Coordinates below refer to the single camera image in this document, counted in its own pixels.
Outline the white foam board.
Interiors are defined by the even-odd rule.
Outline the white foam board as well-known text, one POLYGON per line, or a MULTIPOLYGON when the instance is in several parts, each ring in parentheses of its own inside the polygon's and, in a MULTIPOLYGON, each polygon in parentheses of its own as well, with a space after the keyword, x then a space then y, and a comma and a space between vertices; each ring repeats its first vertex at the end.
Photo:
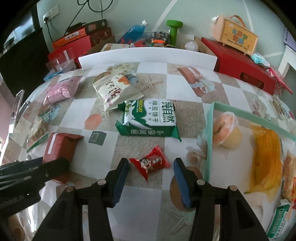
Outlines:
POLYGON ((158 62, 196 66, 213 71, 217 57, 174 48, 135 47, 88 54, 78 60, 82 68, 124 62, 158 62))

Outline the blue wet wipes pack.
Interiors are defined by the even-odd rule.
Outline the blue wet wipes pack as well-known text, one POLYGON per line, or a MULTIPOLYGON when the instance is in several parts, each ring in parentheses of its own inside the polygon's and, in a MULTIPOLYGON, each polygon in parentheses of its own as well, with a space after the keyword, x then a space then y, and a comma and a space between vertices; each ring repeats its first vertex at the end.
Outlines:
POLYGON ((252 61, 264 68, 270 68, 270 63, 259 53, 254 53, 250 56, 252 61))

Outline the checkered patterned tablecloth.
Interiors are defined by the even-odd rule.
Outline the checkered patterned tablecloth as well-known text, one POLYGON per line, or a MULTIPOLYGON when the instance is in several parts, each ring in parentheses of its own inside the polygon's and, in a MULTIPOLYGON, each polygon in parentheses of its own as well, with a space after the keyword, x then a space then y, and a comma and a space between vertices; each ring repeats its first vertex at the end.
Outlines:
POLYGON ((2 166, 43 158, 52 133, 84 138, 77 143, 69 171, 47 181, 39 191, 41 200, 16 213, 25 240, 33 240, 68 186, 91 186, 116 169, 122 158, 128 159, 128 176, 119 202, 107 208, 113 240, 189 240, 196 209, 182 203, 174 160, 181 158, 188 170, 205 180, 201 170, 207 160, 207 113, 214 102, 254 114, 295 135, 295 120, 275 96, 227 75, 179 64, 136 62, 78 69, 43 83, 29 100, 9 138, 2 166), (115 123, 122 120, 123 111, 117 107, 105 112, 103 99, 92 85, 98 75, 115 69, 144 95, 140 99, 167 99, 174 104, 181 140, 118 132, 115 123), (50 87, 74 76, 82 78, 72 98, 43 105, 50 87), (171 166, 150 173, 146 181, 129 159, 141 159, 155 146, 160 146, 171 166))

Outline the red boxy snack pack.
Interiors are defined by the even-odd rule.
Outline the red boxy snack pack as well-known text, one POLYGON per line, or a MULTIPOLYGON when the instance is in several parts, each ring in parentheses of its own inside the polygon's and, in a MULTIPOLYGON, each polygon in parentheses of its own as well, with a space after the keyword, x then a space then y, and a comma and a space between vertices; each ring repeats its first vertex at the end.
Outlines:
POLYGON ((68 161, 68 166, 70 166, 77 143, 83 138, 82 135, 72 133, 52 133, 49 136, 42 164, 46 164, 58 158, 64 158, 68 161))

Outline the clear acrylic phone stand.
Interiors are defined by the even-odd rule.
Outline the clear acrylic phone stand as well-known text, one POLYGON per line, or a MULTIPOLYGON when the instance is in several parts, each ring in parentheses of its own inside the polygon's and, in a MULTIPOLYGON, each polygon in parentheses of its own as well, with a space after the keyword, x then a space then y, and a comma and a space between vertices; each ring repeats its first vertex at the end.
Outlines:
POLYGON ((30 101, 23 102, 24 93, 25 91, 22 89, 15 96, 15 100, 13 102, 13 107, 12 107, 12 113, 11 113, 11 121, 10 121, 10 127, 12 128, 15 128, 23 112, 26 110, 26 108, 30 104, 30 101))

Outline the green white biscuit pack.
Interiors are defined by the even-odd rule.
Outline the green white biscuit pack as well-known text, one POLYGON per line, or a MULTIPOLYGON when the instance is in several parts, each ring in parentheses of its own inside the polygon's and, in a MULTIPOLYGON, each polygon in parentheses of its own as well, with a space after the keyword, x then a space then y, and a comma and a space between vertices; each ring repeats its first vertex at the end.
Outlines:
POLYGON ((181 140, 174 104, 167 99, 129 100, 118 106, 123 111, 115 127, 122 136, 172 137, 181 140))

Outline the orange yellow snack bag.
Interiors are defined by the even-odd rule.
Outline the orange yellow snack bag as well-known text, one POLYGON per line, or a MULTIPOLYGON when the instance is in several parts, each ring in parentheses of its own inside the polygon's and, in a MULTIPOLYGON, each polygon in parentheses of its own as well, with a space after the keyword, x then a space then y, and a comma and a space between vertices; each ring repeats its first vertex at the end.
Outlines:
POLYGON ((273 202, 281 185, 281 140, 278 134, 263 126, 251 125, 255 142, 249 188, 246 193, 265 193, 273 202))

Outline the peach jelly cup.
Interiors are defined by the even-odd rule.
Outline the peach jelly cup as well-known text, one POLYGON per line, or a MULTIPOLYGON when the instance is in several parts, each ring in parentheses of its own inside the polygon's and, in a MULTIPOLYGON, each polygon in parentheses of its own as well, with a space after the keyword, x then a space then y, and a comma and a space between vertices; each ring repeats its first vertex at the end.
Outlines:
POLYGON ((242 142, 242 133, 238 128, 238 118, 230 111, 222 113, 213 123, 213 144, 228 149, 236 149, 242 142))

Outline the orange egg roll bag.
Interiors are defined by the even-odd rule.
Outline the orange egg roll bag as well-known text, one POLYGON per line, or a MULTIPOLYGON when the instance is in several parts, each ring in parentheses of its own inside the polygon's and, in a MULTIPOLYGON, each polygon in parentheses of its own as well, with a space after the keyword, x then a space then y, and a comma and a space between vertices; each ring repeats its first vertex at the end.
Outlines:
POLYGON ((281 195, 295 205, 295 156, 290 151, 283 165, 281 195))

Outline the small red candy packet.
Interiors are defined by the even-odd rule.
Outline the small red candy packet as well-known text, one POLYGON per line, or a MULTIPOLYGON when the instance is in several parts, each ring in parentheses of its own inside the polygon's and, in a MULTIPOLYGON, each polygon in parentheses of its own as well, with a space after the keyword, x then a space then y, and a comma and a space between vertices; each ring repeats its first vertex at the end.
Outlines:
POLYGON ((149 180, 150 173, 170 168, 171 166, 160 146, 155 146, 149 154, 141 159, 130 158, 129 161, 134 164, 146 181, 149 180))

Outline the blue liquid plastic bottle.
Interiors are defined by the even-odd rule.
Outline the blue liquid plastic bottle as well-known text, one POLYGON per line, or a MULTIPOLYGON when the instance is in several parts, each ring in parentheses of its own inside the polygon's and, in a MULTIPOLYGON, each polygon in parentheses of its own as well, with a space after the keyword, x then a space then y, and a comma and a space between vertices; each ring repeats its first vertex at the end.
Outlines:
POLYGON ((146 20, 143 20, 140 25, 134 25, 117 41, 117 44, 131 44, 135 42, 143 35, 148 25, 149 23, 146 20))

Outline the large red gift box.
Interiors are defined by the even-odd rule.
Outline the large red gift box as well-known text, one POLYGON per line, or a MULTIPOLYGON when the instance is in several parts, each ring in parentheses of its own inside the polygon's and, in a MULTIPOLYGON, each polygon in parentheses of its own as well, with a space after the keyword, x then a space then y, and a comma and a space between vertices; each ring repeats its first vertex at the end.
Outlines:
POLYGON ((215 40, 203 37, 201 41, 217 56, 216 72, 240 79, 271 95, 274 94, 276 81, 248 55, 215 40))

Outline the green popcorn snack bag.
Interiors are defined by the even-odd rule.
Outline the green popcorn snack bag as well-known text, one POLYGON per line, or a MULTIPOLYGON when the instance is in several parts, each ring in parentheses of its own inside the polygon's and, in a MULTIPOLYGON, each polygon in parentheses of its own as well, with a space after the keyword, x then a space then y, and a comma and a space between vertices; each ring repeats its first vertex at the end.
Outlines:
POLYGON ((266 231, 269 240, 276 240, 282 236, 290 219, 291 212, 292 204, 287 199, 282 199, 280 205, 275 209, 266 231))

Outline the white rice cracker bag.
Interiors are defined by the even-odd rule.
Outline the white rice cracker bag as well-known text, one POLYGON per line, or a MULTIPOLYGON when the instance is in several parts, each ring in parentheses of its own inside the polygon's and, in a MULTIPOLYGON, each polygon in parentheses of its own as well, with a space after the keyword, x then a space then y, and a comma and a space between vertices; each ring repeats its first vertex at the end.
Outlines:
POLYGON ((144 96, 118 69, 101 73, 92 85, 103 99, 105 112, 116 109, 125 101, 138 100, 144 96))

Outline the pink snack packet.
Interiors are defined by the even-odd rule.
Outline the pink snack packet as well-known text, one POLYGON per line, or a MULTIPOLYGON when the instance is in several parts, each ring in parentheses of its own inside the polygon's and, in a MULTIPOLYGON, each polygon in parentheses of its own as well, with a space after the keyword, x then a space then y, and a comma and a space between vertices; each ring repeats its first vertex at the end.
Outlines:
POLYGON ((43 105, 53 104, 64 99, 72 98, 78 89, 81 78, 82 76, 67 78, 50 87, 43 101, 43 105))

